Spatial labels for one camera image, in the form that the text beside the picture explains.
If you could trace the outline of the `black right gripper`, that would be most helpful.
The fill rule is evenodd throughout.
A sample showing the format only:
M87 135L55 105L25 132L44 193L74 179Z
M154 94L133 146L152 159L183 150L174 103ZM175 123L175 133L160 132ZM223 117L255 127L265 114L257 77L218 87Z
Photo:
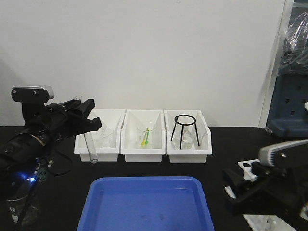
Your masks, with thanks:
M299 216L308 202L308 166L285 168L251 164L257 175L245 180L231 169L223 170L234 197L226 199L234 214Z

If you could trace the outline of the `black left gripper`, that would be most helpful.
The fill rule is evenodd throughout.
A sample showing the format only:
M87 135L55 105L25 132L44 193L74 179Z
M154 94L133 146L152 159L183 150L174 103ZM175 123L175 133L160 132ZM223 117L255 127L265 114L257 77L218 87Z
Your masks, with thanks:
M26 132L42 144L57 142L101 128L100 118L87 119L94 99L73 98L63 103L25 103Z

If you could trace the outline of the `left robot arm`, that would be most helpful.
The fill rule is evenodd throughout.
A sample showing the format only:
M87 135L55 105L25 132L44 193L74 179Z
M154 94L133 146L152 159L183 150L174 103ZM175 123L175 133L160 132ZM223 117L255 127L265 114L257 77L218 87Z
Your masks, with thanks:
M88 118L94 108L93 99L23 104L24 129L0 148L1 200L8 199L17 189L12 186L13 174L34 167L37 158L48 156L64 139L97 131L102 126L101 120Z

